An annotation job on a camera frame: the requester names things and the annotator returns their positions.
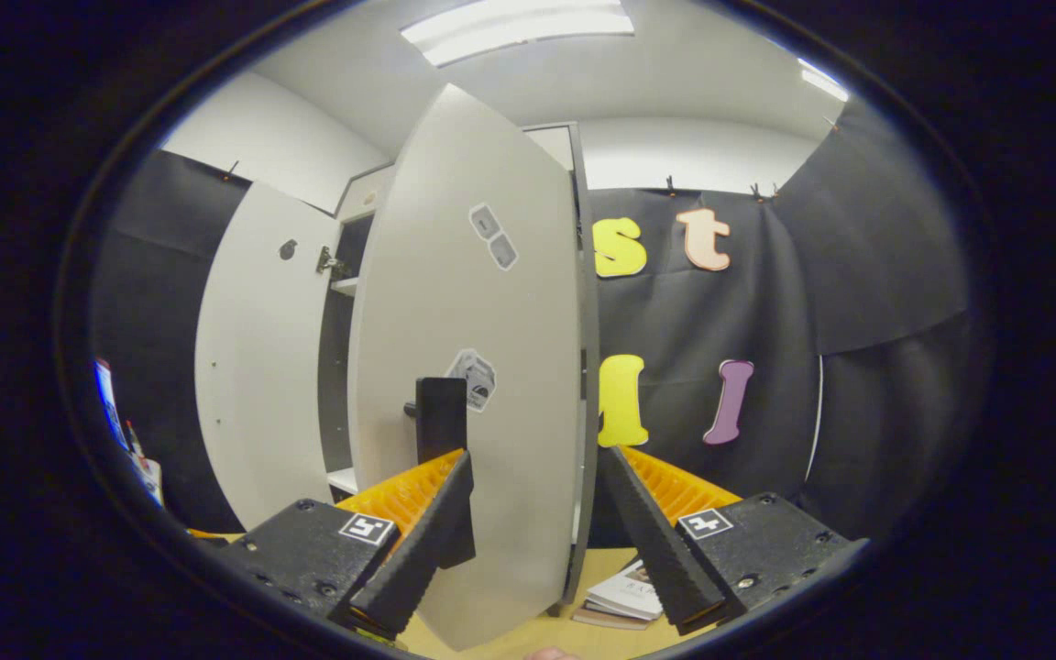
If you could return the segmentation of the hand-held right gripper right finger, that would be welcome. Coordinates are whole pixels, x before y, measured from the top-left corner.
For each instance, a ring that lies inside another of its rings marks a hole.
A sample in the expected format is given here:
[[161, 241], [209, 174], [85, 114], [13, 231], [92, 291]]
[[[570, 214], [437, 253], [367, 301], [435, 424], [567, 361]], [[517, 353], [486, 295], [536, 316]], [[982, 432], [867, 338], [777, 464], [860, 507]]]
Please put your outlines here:
[[600, 450], [599, 480], [682, 634], [780, 609], [837, 579], [869, 544], [781, 494], [741, 498], [627, 446]]

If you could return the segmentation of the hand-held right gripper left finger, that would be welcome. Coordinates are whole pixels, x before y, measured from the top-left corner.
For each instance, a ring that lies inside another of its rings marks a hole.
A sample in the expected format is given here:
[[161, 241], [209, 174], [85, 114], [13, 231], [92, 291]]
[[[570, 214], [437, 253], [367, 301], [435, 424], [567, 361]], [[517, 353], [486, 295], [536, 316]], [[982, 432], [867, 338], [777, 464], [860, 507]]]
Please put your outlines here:
[[218, 557], [260, 593], [392, 642], [470, 538], [473, 486], [472, 456], [458, 448], [337, 505], [297, 499]]

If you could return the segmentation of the white cabinet door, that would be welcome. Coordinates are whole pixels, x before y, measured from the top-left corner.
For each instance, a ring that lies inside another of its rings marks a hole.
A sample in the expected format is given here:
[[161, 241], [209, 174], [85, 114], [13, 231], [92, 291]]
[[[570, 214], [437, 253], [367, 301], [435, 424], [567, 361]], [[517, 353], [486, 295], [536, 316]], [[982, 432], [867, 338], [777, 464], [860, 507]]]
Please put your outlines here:
[[194, 398], [219, 489], [247, 530], [297, 499], [331, 499], [318, 367], [338, 237], [334, 218], [254, 182], [205, 283]]
[[435, 94], [395, 163], [357, 275], [348, 451], [365, 489], [413, 468], [415, 384], [469, 370], [475, 557], [418, 615], [464, 652], [555, 605], [570, 565], [586, 409], [570, 172], [463, 89]]

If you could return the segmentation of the white book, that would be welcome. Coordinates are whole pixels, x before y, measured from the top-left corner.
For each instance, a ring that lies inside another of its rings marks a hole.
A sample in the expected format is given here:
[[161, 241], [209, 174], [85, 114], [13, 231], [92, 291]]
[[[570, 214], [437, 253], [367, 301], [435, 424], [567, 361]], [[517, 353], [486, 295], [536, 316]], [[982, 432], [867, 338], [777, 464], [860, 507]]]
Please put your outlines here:
[[664, 614], [648, 569], [640, 558], [588, 589], [587, 601], [634, 619], [656, 620]]

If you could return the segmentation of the brown book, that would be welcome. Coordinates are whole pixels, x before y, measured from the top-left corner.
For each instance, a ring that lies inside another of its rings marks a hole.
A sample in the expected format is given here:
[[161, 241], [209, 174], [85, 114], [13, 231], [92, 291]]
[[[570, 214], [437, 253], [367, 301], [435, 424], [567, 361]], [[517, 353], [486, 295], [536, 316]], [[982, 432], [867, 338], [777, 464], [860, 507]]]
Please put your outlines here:
[[625, 631], [644, 631], [650, 626], [653, 620], [645, 618], [627, 617], [615, 611], [603, 611], [592, 609], [588, 606], [578, 607], [570, 615], [574, 622], [586, 623], [599, 627], [616, 628]]

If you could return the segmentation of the black backdrop cloth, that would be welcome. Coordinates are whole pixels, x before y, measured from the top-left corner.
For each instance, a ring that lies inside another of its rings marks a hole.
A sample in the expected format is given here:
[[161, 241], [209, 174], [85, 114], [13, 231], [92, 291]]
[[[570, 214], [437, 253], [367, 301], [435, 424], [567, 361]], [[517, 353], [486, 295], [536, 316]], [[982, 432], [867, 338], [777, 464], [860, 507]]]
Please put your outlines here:
[[979, 322], [960, 216], [859, 99], [774, 197], [590, 194], [603, 444], [883, 538], [963, 446]]
[[126, 185], [93, 275], [93, 353], [112, 372], [122, 422], [161, 466], [169, 512], [210, 534], [242, 531], [203, 442], [194, 343], [219, 244], [250, 188], [167, 150]]

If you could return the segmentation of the computer monitor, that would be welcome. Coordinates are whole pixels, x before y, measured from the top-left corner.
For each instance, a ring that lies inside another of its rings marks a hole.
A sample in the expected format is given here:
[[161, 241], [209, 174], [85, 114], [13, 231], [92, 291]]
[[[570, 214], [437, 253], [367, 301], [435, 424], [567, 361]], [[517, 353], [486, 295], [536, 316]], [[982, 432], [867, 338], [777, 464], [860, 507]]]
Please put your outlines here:
[[106, 422], [109, 426], [110, 432], [112, 432], [112, 437], [122, 448], [122, 451], [129, 452], [130, 446], [125, 436], [125, 430], [122, 430], [121, 419], [118, 416], [115, 401], [112, 369], [103, 360], [96, 359], [93, 363], [93, 370], [95, 370], [96, 383], [103, 406]]

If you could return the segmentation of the small ceiling light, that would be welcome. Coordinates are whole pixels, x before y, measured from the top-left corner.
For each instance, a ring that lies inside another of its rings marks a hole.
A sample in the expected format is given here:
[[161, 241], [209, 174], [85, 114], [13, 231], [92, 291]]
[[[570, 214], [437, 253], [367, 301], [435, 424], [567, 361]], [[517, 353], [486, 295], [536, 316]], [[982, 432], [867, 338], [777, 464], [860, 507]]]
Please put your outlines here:
[[819, 91], [834, 97], [835, 100], [838, 100], [842, 103], [846, 103], [850, 100], [850, 92], [848, 92], [845, 86], [842, 86], [838, 80], [835, 80], [833, 76], [830, 76], [825, 71], [819, 70], [818, 67], [813, 67], [812, 63], [804, 60], [803, 58], [797, 58], [797, 64], [799, 64], [800, 78], [804, 83], [819, 89]]

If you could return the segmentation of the long ceiling light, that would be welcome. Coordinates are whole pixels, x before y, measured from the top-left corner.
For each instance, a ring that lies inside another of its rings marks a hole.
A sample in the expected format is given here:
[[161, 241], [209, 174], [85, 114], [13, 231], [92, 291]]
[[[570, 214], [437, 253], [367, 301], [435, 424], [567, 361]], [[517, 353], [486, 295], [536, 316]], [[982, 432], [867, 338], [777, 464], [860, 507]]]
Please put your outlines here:
[[475, 0], [400, 29], [436, 68], [541, 40], [633, 34], [621, 0]]

